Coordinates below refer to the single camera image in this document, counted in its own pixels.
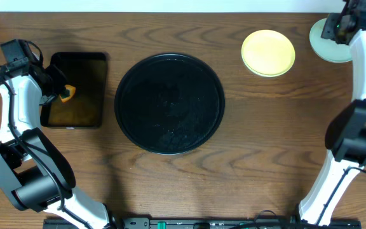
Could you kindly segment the light green plate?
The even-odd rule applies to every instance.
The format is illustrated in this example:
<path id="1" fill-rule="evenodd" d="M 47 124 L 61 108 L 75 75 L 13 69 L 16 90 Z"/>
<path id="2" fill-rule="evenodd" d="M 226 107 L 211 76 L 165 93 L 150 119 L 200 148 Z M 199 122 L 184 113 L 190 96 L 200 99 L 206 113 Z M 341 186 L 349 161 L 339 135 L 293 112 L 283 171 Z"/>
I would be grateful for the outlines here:
<path id="1" fill-rule="evenodd" d="M 309 32 L 309 42 L 313 51 L 327 62 L 345 63 L 352 61 L 349 46 L 338 45 L 335 41 L 321 37 L 325 22 L 325 18 L 317 21 Z"/>
<path id="2" fill-rule="evenodd" d="M 267 78 L 277 77 L 287 73 L 293 67 L 293 64 L 294 62 L 244 62 L 244 65 L 249 71 Z"/>

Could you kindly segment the orange sponge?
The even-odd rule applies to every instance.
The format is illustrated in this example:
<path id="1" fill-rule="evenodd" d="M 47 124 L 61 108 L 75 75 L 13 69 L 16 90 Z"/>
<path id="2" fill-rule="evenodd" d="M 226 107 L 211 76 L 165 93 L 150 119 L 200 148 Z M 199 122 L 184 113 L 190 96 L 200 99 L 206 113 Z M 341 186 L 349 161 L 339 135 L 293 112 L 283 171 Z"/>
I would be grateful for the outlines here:
<path id="1" fill-rule="evenodd" d="M 65 85 L 64 89 L 61 91 L 59 97 L 60 100 L 65 103 L 73 98 L 76 93 L 76 88 L 72 85 Z"/>

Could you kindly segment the yellow plate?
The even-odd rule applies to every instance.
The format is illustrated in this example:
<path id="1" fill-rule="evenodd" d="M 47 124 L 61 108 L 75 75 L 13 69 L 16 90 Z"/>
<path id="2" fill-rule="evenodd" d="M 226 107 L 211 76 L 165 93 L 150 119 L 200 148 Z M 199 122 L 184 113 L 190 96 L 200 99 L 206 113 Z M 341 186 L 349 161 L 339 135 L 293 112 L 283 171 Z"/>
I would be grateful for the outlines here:
<path id="1" fill-rule="evenodd" d="M 295 48 L 283 34 L 259 30 L 248 35 L 241 46 L 244 62 L 295 62 Z"/>

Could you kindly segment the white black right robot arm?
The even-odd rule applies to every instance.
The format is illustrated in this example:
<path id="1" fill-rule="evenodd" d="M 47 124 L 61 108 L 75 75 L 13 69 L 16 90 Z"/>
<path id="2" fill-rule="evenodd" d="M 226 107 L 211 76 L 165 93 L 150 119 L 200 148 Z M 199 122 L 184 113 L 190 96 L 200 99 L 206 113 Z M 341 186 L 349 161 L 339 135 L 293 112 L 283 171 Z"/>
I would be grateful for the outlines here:
<path id="1" fill-rule="evenodd" d="M 350 104 L 330 123 L 325 134 L 327 155 L 307 196 L 297 205 L 290 228 L 360 228 L 357 220 L 331 219 L 332 213 L 360 173 L 366 173 L 366 0 L 350 0 L 340 13 L 317 22 L 309 35 L 314 51 L 335 62 L 346 54 L 353 64 Z"/>

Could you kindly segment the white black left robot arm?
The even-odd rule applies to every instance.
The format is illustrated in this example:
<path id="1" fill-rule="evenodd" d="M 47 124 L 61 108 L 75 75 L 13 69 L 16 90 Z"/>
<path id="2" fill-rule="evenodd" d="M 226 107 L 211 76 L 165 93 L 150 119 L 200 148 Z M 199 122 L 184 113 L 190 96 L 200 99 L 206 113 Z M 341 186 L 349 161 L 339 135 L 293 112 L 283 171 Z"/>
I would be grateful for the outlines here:
<path id="1" fill-rule="evenodd" d="M 1 67 L 0 189 L 20 211 L 55 214 L 77 228 L 115 228 L 107 207 L 76 186 L 68 161 L 41 130 L 39 107 L 66 83 L 55 66 Z"/>

